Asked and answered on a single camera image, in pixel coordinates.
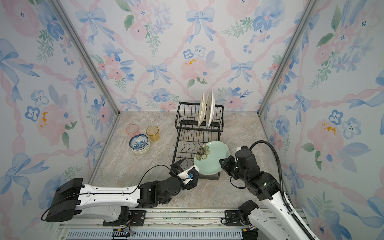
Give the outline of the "pink glass cup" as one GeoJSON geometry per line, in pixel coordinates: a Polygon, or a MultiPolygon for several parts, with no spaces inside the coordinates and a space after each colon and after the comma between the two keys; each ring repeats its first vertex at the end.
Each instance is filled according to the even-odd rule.
{"type": "Polygon", "coordinates": [[[140,134],[140,128],[138,125],[132,124],[127,126],[126,133],[129,135],[130,138],[133,138],[134,136],[137,136],[140,134]]]}

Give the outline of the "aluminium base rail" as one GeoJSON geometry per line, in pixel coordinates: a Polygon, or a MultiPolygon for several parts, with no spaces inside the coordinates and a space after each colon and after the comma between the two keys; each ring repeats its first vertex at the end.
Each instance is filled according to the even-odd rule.
{"type": "Polygon", "coordinates": [[[250,224],[237,209],[137,209],[125,227],[106,227],[101,220],[71,220],[60,224],[55,240],[304,240],[300,228],[282,224],[261,208],[250,224]]]}

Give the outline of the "green plate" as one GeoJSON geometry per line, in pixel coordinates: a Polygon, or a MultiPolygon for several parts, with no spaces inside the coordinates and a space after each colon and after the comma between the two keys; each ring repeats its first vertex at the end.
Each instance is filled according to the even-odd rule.
{"type": "Polygon", "coordinates": [[[214,175],[222,170],[219,161],[229,156],[230,149],[225,143],[220,141],[208,142],[197,150],[194,165],[199,168],[200,174],[214,175]]]}

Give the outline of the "white blue floral bowl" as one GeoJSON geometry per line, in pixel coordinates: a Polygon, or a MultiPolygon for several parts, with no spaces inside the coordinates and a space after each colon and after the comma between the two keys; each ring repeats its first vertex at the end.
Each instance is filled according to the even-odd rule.
{"type": "Polygon", "coordinates": [[[141,151],[149,144],[147,135],[139,134],[130,139],[129,146],[134,151],[141,151]]]}

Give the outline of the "white floral plate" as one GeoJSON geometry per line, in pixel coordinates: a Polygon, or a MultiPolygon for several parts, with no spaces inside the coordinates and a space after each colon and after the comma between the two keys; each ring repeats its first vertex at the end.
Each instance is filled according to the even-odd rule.
{"type": "Polygon", "coordinates": [[[207,109],[206,109],[206,127],[209,128],[213,121],[213,114],[215,110],[215,97],[212,91],[208,94],[207,109]]]}

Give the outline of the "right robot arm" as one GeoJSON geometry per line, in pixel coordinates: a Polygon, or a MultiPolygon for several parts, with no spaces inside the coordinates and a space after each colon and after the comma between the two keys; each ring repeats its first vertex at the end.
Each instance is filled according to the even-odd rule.
{"type": "Polygon", "coordinates": [[[240,147],[234,156],[219,161],[221,168],[234,180],[241,180],[245,188],[256,196],[276,217],[268,216],[252,200],[243,203],[238,210],[240,221],[245,226],[260,230],[271,240],[316,240],[318,237],[297,213],[284,191],[280,158],[267,141],[257,141],[250,147],[240,147]],[[261,171],[252,149],[258,144],[267,145],[276,160],[279,177],[261,171]]]}

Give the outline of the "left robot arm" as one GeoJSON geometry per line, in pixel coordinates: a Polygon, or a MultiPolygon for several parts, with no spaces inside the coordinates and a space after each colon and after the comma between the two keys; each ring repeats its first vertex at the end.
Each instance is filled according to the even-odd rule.
{"type": "Polygon", "coordinates": [[[41,220],[50,223],[66,222],[74,216],[100,219],[113,226],[125,225],[131,219],[130,209],[156,208],[167,205],[182,190],[197,186],[200,169],[193,165],[183,170],[183,161],[173,163],[170,177],[162,181],[143,183],[126,188],[96,187],[74,178],[56,189],[41,220]]]}

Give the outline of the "cream plate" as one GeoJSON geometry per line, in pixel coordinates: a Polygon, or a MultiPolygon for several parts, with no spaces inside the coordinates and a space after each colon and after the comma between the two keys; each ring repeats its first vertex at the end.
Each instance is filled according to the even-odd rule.
{"type": "Polygon", "coordinates": [[[198,127],[200,127],[205,120],[206,108],[207,108],[207,95],[206,93],[203,93],[202,99],[200,102],[200,107],[199,107],[198,125],[197,125],[198,127]]]}

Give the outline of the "black wire dish rack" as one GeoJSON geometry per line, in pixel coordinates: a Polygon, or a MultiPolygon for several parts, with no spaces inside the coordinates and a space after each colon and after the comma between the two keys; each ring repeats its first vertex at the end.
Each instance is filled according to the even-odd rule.
{"type": "MultiPolygon", "coordinates": [[[[179,102],[175,127],[177,141],[172,163],[186,159],[184,170],[194,165],[194,157],[197,150],[204,144],[213,141],[221,142],[221,134],[224,130],[224,106],[215,105],[213,121],[209,128],[206,127],[206,118],[198,127],[199,103],[179,102]]],[[[217,181],[221,171],[214,175],[199,174],[200,179],[217,181]]]]}

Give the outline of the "yellow glass cup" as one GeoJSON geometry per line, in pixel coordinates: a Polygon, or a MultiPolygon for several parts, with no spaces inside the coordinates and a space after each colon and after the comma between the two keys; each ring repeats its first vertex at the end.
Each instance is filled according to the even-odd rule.
{"type": "Polygon", "coordinates": [[[160,132],[157,126],[149,126],[146,129],[146,134],[152,142],[157,142],[160,139],[160,132]]]}

